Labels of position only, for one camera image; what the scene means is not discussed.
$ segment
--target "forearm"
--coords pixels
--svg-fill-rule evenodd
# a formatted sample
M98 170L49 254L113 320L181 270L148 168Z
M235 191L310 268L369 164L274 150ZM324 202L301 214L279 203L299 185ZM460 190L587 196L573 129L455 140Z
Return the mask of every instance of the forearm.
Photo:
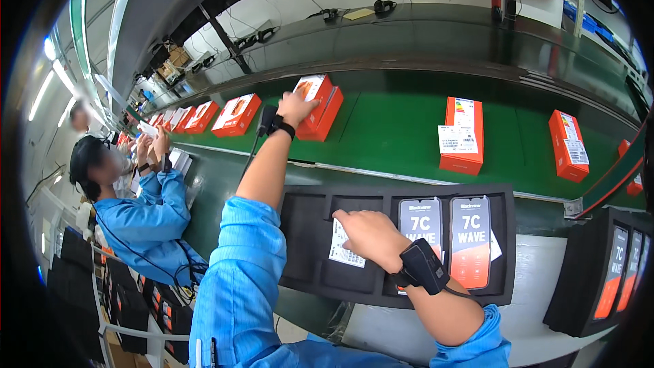
M447 287L468 294L454 278L450 278ZM461 345L484 323L483 309L469 298L445 290L429 295L422 287L407 286L405 290L427 332L442 345Z
M270 135L243 176L236 196L277 208L284 188L290 142L286 131Z

